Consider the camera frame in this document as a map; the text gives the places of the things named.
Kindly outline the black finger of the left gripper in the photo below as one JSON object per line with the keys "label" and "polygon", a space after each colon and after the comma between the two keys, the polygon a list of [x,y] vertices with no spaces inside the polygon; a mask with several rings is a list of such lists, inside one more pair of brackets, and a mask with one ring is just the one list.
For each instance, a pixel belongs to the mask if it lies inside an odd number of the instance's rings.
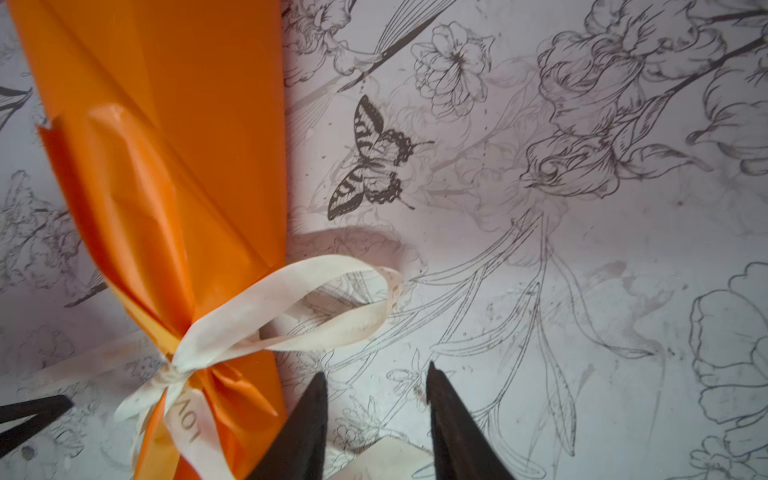
{"label": "black finger of the left gripper", "polygon": [[72,409],[74,403],[65,395],[54,395],[1,406],[1,423],[22,423],[1,433],[1,457],[40,433]]}

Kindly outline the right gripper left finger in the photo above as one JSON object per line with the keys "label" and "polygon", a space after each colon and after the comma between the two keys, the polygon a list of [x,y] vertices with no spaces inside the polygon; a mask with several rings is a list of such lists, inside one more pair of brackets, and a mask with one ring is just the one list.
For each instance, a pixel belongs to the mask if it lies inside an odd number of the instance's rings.
{"label": "right gripper left finger", "polygon": [[316,373],[248,480],[321,480],[328,426],[326,377]]}

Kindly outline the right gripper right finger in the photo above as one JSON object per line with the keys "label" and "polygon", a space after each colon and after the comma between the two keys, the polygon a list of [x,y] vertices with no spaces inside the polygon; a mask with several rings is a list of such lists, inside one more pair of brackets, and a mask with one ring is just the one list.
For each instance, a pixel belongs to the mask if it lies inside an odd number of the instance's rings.
{"label": "right gripper right finger", "polygon": [[430,363],[426,379],[437,480],[513,480],[447,375]]}

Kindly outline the orange wrapping paper sheet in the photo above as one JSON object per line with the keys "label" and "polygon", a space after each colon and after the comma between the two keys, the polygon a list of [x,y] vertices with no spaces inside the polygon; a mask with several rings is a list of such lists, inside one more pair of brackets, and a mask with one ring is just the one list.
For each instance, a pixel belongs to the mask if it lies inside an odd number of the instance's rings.
{"label": "orange wrapping paper sheet", "polygon": [[40,135],[92,259],[170,355],[282,267],[276,1],[12,1]]}

